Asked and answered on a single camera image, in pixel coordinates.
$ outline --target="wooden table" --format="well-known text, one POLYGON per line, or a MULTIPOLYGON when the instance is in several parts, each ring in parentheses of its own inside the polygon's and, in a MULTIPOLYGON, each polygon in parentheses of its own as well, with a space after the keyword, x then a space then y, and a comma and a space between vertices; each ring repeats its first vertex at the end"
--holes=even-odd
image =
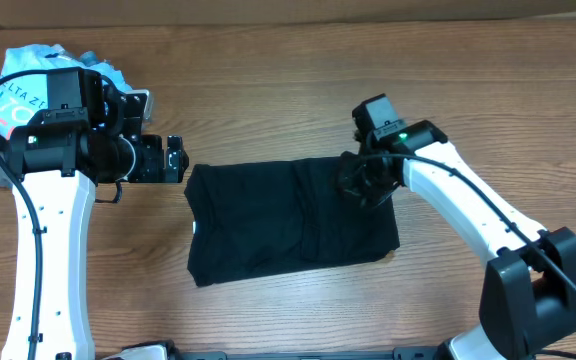
MULTIPOLYGON (((31 43, 111 59, 155 94, 149 130, 182 135, 191 165, 354 151, 351 109, 385 92, 410 122, 434 121, 528 216, 576 232, 576 21, 0 31, 0 68, 6 48, 31 43)), ((126 185, 121 204, 95 207, 99 353, 163 338, 189 351, 383 350, 439 344, 478 321, 478 259, 407 190, 394 195, 394 257, 199 289, 186 270, 184 186, 126 185)), ((13 198, 0 189, 0 349, 16 247, 13 198)), ((554 347, 576 351, 576 334, 554 347)))

